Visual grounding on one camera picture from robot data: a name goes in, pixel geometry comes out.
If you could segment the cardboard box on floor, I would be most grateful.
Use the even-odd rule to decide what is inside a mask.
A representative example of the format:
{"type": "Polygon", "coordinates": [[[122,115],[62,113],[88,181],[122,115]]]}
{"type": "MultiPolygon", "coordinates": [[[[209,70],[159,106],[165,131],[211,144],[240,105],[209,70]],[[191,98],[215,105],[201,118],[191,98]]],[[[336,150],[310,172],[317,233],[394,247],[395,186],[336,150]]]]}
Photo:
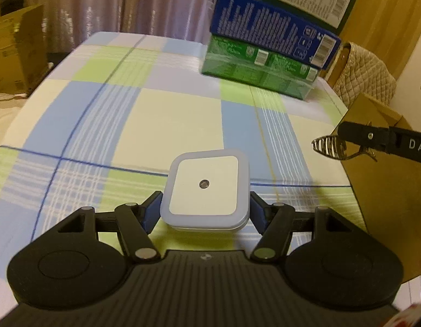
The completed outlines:
{"type": "Polygon", "coordinates": [[[28,95],[48,73],[43,15],[38,4],[0,17],[0,93],[28,95]]]}

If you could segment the white square night light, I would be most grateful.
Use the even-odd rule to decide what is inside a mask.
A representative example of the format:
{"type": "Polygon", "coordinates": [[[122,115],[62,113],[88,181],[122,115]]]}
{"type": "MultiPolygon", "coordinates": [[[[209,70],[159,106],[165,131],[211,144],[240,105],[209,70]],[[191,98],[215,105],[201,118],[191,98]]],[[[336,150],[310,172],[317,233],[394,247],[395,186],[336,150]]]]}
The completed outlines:
{"type": "Polygon", "coordinates": [[[175,229],[242,229],[250,217],[248,157],[237,149],[179,155],[168,173],[160,214],[175,229]]]}

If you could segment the blue box middle of stack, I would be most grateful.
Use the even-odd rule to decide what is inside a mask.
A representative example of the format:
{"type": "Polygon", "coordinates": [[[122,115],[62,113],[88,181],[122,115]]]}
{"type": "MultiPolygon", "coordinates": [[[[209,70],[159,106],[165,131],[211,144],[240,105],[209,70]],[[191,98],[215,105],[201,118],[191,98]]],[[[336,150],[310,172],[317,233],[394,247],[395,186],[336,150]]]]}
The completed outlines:
{"type": "Polygon", "coordinates": [[[259,0],[213,0],[210,33],[326,69],[341,45],[332,32],[259,0]]]}

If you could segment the pink curtain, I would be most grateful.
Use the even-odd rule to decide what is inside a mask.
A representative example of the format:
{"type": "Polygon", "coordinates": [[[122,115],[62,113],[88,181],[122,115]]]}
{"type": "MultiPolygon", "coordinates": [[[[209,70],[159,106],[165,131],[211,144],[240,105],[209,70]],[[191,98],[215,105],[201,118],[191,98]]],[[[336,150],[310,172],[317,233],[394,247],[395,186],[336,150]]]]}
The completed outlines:
{"type": "Polygon", "coordinates": [[[42,4],[48,52],[69,52],[97,32],[201,42],[209,0],[25,0],[42,4]]]}

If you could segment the chair with quilted cover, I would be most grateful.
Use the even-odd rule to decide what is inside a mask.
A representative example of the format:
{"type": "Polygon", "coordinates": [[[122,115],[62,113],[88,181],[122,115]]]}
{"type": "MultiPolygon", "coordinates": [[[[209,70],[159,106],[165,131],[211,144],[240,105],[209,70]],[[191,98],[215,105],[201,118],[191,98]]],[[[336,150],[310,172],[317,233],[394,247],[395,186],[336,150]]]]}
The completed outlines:
{"type": "Polygon", "coordinates": [[[339,47],[325,80],[347,108],[359,94],[389,105],[396,92],[396,79],[386,64],[352,42],[339,47]]]}

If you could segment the green box bottom of stack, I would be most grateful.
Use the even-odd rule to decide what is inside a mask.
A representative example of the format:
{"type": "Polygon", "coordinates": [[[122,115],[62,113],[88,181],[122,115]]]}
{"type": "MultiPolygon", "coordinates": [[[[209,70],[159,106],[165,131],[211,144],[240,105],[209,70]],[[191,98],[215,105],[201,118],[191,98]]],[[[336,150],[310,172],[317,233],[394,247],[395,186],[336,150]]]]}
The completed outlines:
{"type": "Polygon", "coordinates": [[[212,35],[201,72],[303,100],[319,70],[242,41],[212,35]]]}

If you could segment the plaid tablecloth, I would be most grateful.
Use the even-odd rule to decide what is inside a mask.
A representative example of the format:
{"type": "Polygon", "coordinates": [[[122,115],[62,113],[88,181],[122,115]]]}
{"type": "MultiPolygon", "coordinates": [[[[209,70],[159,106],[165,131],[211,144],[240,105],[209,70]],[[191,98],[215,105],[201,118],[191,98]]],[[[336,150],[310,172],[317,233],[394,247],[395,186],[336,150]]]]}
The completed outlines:
{"type": "Polygon", "coordinates": [[[111,211],[162,190],[180,154],[238,149],[251,188],[299,211],[363,218],[339,162],[312,150],[346,107],[319,80],[300,101],[204,76],[198,43],[98,32],[29,97],[0,143],[0,319],[10,259],[72,211],[111,211]]]}

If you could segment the black white striped hair clip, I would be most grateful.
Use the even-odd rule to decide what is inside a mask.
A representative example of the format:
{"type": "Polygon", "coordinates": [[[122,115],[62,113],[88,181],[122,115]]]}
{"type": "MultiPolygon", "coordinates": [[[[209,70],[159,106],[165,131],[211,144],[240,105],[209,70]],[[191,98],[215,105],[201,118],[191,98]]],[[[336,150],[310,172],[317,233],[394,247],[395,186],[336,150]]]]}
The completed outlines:
{"type": "Polygon", "coordinates": [[[327,135],[314,139],[312,148],[316,153],[338,161],[346,161],[363,155],[377,161],[374,152],[365,146],[360,146],[358,151],[350,154],[347,151],[346,141],[337,135],[327,135]]]}

